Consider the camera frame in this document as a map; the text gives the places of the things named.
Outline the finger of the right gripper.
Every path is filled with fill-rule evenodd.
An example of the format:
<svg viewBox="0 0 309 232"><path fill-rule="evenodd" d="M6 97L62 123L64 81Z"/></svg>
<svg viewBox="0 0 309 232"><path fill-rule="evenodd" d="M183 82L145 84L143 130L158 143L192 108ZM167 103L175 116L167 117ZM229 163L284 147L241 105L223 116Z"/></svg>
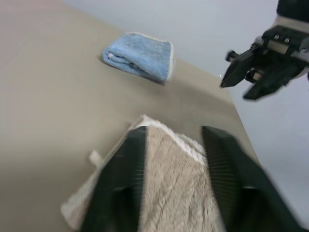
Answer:
<svg viewBox="0 0 309 232"><path fill-rule="evenodd" d="M256 101L262 97L276 93L281 87L286 86L290 78L266 78L259 80L244 94L243 99Z"/></svg>
<svg viewBox="0 0 309 232"><path fill-rule="evenodd" d="M234 50L228 51L225 60L230 62L220 87L234 87L239 84L246 76L247 72L253 67L256 56L256 47L238 54Z"/></svg>

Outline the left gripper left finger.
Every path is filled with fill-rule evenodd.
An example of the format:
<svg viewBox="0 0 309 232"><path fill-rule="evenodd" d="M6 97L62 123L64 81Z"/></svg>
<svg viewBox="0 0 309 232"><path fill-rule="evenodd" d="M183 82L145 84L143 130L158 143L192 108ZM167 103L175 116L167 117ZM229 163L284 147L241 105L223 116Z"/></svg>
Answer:
<svg viewBox="0 0 309 232"><path fill-rule="evenodd" d="M128 133L100 172L80 230L136 232L143 198L147 128Z"/></svg>

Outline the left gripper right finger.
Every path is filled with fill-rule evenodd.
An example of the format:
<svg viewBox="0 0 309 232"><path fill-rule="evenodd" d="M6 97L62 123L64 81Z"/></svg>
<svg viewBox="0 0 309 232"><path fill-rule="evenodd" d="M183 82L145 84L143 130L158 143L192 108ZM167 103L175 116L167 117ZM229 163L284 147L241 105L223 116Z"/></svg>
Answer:
<svg viewBox="0 0 309 232"><path fill-rule="evenodd" d="M202 127L211 186L227 232L304 232L267 174L224 130Z"/></svg>

